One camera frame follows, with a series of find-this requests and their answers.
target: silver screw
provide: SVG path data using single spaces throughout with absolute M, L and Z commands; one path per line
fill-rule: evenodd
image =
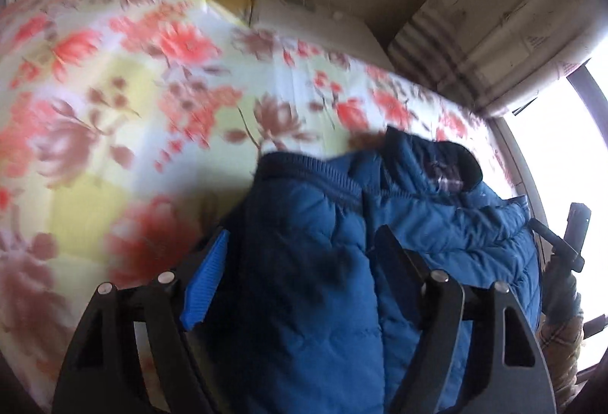
M 170 284 L 175 280 L 175 273 L 173 272 L 163 272 L 158 276 L 158 281 L 161 284 Z
M 97 288 L 97 292 L 101 295 L 106 295 L 112 292 L 114 286 L 110 282 L 104 282 Z
M 445 284 L 445 282 L 450 280 L 448 274 L 445 273 L 443 270 L 433 270 L 431 272 L 431 278 L 435 282 L 439 282 L 440 284 Z
M 501 294 L 508 294 L 509 293 L 509 284 L 506 282 L 503 282 L 502 280 L 497 280 L 494 283 L 494 290 Z

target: striped curtain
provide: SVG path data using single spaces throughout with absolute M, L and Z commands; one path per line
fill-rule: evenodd
M 608 35 L 608 0 L 427 0 L 388 48 L 397 72 L 487 117 L 532 100 Z

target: floral tablecloth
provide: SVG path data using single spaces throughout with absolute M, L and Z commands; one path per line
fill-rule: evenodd
M 0 14 L 0 91 L 0 350 L 47 409 L 96 286 L 176 264 L 268 151 L 336 156 L 391 124 L 514 194 L 479 118 L 207 0 L 23 0 Z

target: bed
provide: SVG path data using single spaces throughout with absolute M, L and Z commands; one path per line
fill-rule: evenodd
M 0 13 L 0 351 L 39 405 L 96 287 L 178 262 L 264 153 L 337 156 L 393 125 L 465 145 L 515 195 L 484 121 L 339 40 L 272 30 L 209 0 L 17 0 Z

